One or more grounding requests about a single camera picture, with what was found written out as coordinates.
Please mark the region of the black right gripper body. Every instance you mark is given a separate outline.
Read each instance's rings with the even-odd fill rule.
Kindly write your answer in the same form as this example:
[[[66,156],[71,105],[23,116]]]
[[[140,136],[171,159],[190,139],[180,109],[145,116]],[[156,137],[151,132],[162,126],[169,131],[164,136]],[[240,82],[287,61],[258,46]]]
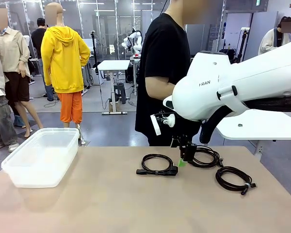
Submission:
[[[186,136],[187,140],[190,142],[192,142],[193,137],[199,132],[199,121],[178,119],[176,125],[179,135]]]

